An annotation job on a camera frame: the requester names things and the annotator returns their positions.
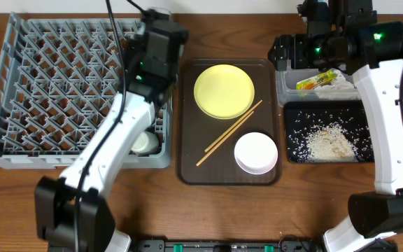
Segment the green snack wrapper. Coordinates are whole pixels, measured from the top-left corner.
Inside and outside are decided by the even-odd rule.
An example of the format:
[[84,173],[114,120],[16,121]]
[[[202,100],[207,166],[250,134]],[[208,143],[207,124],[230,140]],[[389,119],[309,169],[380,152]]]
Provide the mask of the green snack wrapper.
[[302,80],[296,84],[297,90],[312,90],[318,86],[330,84],[338,76],[333,70],[328,70],[316,76]]

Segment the white bowl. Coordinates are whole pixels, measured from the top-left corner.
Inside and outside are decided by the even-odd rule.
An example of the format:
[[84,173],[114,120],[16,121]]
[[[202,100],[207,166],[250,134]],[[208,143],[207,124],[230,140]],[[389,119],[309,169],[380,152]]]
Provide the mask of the white bowl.
[[259,132],[247,133],[239,138],[234,147],[238,166],[252,175],[266,174],[278,161],[278,148],[273,139]]

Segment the wooden chopstick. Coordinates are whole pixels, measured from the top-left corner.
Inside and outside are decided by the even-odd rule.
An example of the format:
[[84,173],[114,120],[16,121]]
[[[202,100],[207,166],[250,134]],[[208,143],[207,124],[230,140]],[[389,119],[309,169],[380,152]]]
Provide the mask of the wooden chopstick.
[[209,152],[216,144],[218,144],[226,135],[231,132],[242,120],[246,118],[246,116],[249,116],[257,106],[259,106],[262,103],[262,100],[260,100],[258,103],[256,103],[254,106],[252,106],[247,112],[245,112],[233,125],[231,125],[227,130],[225,130],[211,145],[209,145],[204,152],[207,153]]
[[242,124],[244,124],[247,119],[249,119],[249,117],[251,117],[254,114],[254,112],[252,112],[250,115],[247,115],[246,118],[244,120],[242,120],[231,132],[229,132],[226,137],[224,137],[219,143],[217,143],[209,152],[207,152],[205,154],[205,156],[198,161],[198,163],[196,164],[197,167],[199,167],[206,159],[208,159],[227,139],[229,139],[233,133],[235,133],[240,126],[242,126]]

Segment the white plastic cup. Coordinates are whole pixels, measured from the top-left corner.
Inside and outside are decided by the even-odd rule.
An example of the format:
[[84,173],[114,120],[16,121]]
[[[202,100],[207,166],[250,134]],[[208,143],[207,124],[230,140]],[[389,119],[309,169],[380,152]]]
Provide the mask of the white plastic cup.
[[134,142],[131,151],[137,155],[150,155],[157,152],[159,145],[159,139],[155,134],[144,131]]

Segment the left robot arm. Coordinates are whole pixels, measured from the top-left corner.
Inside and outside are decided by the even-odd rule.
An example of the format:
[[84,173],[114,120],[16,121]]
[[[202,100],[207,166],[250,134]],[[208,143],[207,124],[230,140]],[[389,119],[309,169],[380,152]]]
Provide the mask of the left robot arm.
[[89,144],[59,178],[42,177],[34,190],[36,233],[52,251],[128,251],[108,206],[124,158],[155,121],[178,83],[188,30],[166,10],[141,13],[143,32],[123,50],[122,87]]

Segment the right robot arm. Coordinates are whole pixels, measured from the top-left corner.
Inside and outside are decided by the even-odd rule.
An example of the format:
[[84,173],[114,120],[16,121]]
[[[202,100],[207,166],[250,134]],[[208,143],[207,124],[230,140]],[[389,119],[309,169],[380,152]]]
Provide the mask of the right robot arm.
[[403,233],[403,22],[379,22],[371,0],[305,0],[303,34],[277,36],[277,71],[334,68],[353,78],[374,150],[375,189],[351,195],[348,216],[321,239],[324,251],[365,251]]

